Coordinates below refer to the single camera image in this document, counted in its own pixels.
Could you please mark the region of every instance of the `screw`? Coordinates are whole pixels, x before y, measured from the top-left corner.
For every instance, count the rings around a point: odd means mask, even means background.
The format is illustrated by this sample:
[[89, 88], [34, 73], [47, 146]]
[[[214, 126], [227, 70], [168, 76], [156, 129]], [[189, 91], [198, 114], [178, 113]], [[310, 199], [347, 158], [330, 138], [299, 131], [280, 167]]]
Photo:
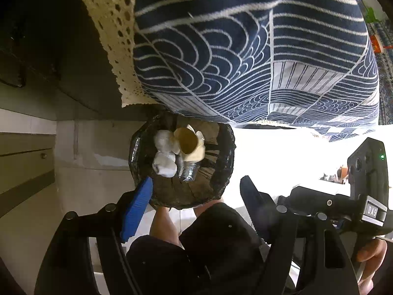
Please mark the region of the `screw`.
[[327, 220], [327, 216], [326, 216], [325, 213], [319, 212], [319, 213], [317, 214], [317, 216], [318, 216], [318, 218], [319, 218], [321, 221]]
[[277, 205], [276, 210], [280, 213], [286, 213], [288, 209], [284, 205]]
[[69, 211], [66, 213], [66, 219], [67, 220], [72, 220], [73, 218], [76, 218], [78, 216], [78, 214], [76, 214], [76, 212], [74, 211]]
[[360, 171], [362, 169], [362, 162], [361, 162], [360, 158], [356, 159], [355, 168], [357, 171]]
[[113, 212], [116, 209], [116, 204], [114, 203], [109, 203], [105, 205], [105, 211], [107, 212]]

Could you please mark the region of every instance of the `orange object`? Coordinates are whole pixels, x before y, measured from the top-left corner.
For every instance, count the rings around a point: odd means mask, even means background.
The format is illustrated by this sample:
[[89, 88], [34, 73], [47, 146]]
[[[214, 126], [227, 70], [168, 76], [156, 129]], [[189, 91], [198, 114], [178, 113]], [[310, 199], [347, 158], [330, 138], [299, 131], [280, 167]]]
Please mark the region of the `orange object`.
[[341, 168], [341, 176], [340, 176], [340, 178], [344, 179], [347, 176], [347, 174], [348, 174], [348, 166], [343, 166]]
[[370, 36], [370, 40], [371, 40], [371, 44], [373, 45], [374, 53], [381, 53], [382, 45], [380, 44], [379, 39], [375, 35], [372, 35]]

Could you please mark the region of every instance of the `wave pattern fabric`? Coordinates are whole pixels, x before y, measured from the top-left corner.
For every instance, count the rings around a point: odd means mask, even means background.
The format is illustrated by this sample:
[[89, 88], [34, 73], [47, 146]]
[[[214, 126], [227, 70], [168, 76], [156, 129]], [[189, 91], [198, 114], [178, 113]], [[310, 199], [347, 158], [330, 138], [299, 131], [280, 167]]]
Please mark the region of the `wave pattern fabric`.
[[355, 0], [136, 0], [134, 66], [172, 111], [277, 121], [331, 141], [378, 125], [378, 70]]

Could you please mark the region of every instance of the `patterned rug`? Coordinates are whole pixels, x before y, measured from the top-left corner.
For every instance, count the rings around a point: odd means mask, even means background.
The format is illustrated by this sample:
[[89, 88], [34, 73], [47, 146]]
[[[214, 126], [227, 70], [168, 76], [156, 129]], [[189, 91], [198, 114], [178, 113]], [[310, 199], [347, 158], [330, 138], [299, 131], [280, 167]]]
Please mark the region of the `patterned rug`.
[[[367, 24], [370, 35], [378, 34], [384, 46], [393, 45], [390, 21]], [[393, 124], [393, 49], [376, 53], [379, 70], [379, 124]]]

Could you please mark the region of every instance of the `black shorts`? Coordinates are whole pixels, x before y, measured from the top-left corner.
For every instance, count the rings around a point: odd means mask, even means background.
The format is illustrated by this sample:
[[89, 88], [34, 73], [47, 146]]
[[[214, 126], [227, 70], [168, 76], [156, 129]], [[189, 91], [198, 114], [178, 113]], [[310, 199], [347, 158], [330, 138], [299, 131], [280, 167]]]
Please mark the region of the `black shorts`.
[[184, 249], [149, 235], [131, 244], [127, 260], [144, 295], [249, 294], [255, 286], [261, 239], [226, 204], [208, 208], [179, 239]]

